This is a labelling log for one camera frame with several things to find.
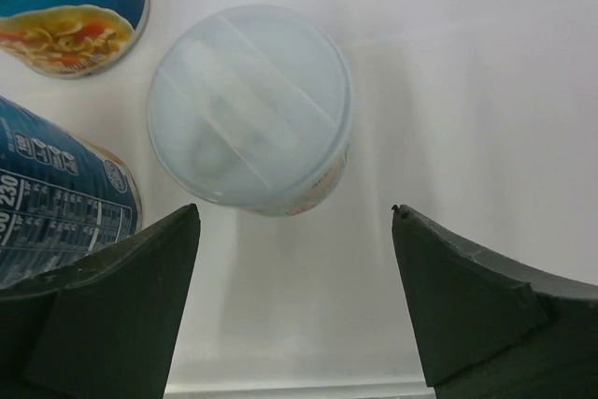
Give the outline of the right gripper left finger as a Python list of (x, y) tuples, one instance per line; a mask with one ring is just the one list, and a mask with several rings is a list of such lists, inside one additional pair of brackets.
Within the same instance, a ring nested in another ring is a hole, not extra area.
[(1, 292), (5, 398), (164, 396), (200, 238), (195, 205)]

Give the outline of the blue soup can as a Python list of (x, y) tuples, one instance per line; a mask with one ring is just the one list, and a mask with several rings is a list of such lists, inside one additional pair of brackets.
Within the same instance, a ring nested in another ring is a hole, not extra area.
[(150, 0), (1, 0), (1, 49), (51, 78), (84, 78), (132, 50)]

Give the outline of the dark blue tin can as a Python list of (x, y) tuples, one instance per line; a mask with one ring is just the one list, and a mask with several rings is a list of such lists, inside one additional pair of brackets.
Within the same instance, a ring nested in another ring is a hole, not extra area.
[(140, 195), (120, 158), (2, 99), (2, 288), (72, 264), (141, 227)]

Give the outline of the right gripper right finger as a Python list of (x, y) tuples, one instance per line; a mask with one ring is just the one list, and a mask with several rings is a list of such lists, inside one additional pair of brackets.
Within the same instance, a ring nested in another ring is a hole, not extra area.
[(408, 206), (392, 241), (426, 384), (439, 398), (593, 398), (597, 289), (521, 264)]

